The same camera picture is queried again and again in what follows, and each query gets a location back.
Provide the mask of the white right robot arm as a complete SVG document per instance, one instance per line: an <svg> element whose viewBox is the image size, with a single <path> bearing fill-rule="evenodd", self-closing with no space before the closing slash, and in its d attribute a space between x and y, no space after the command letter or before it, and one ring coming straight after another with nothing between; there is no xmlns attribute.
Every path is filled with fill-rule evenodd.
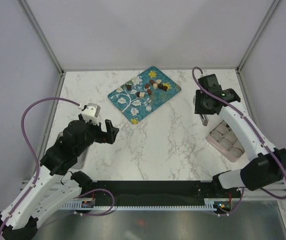
<svg viewBox="0 0 286 240"><path fill-rule="evenodd" d="M234 132L249 159L242 169L213 176L213 195L223 197L231 188L255 191L286 179L286 149L278 149L262 134L248 116L238 94L232 88L222 89L215 74L195 81L199 86L195 113L219 115Z"/></svg>

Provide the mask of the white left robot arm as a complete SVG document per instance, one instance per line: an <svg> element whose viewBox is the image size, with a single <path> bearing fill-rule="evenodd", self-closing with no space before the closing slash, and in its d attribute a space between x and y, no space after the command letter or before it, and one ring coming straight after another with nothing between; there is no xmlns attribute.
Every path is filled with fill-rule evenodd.
<svg viewBox="0 0 286 240"><path fill-rule="evenodd" d="M92 179L77 171L58 191L43 199L52 185L66 175L93 143L115 142L119 128L108 119L105 125L106 131L101 129L101 123L94 124L91 120L79 119L68 124L42 157L29 183L13 203L0 212L0 237L5 240L30 240L43 222L67 201L94 193Z"/></svg>

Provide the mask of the metal tongs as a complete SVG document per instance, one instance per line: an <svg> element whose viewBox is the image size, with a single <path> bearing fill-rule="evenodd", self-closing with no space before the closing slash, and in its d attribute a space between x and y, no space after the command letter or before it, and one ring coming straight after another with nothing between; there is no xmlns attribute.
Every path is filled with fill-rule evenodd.
<svg viewBox="0 0 286 240"><path fill-rule="evenodd" d="M208 119L208 117L205 114L201 114L200 115L200 119L201 119L201 122L202 122L203 126L207 126L208 125L209 119Z"/></svg>

